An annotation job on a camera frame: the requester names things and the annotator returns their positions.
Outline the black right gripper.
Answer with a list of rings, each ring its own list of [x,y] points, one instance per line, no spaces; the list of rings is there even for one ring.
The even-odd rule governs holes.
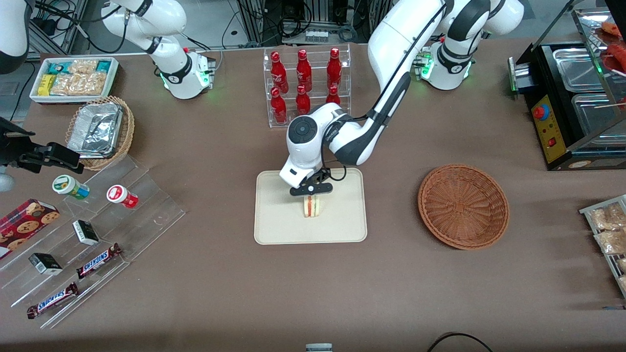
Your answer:
[[[32,136],[36,133],[23,129],[0,119],[0,162],[2,166],[16,169],[25,169],[33,173],[40,173],[41,167],[49,166],[45,160],[42,145],[33,143]],[[58,167],[70,170],[76,174],[84,172],[84,165],[80,161],[80,154],[56,142],[47,144],[47,157],[58,163]]]

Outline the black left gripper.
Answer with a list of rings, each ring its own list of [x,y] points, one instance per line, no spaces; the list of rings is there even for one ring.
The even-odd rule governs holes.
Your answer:
[[[310,200],[310,196],[315,195],[323,199],[325,194],[333,191],[333,185],[326,182],[330,176],[331,170],[319,170],[310,178],[304,179],[298,188],[291,187],[289,194],[293,197],[304,197],[304,200]]]

